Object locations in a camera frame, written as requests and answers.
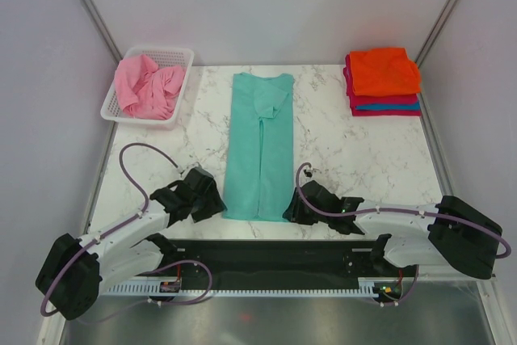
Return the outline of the teal t shirt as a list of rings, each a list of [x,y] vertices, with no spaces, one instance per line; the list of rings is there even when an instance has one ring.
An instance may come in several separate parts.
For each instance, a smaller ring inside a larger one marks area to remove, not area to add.
[[[294,77],[233,76],[223,217],[280,221],[293,193]]]

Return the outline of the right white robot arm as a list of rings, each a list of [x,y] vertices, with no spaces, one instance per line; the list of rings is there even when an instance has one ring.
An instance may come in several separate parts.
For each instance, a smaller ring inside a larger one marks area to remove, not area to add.
[[[449,266],[488,280],[502,245],[501,226],[455,196],[443,196],[438,204],[376,204],[362,197],[337,197],[310,181],[295,189],[283,217],[373,238],[369,262],[383,276],[412,266]]]

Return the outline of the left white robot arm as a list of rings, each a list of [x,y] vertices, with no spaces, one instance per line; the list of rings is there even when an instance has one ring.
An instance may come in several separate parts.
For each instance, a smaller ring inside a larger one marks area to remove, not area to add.
[[[75,238],[61,235],[36,277],[43,293],[41,313],[71,321],[81,317],[99,295],[134,276],[168,275],[177,266],[179,248],[162,235],[173,224],[191,218],[204,221],[226,207],[216,180],[203,168],[144,196],[143,205],[120,221]]]

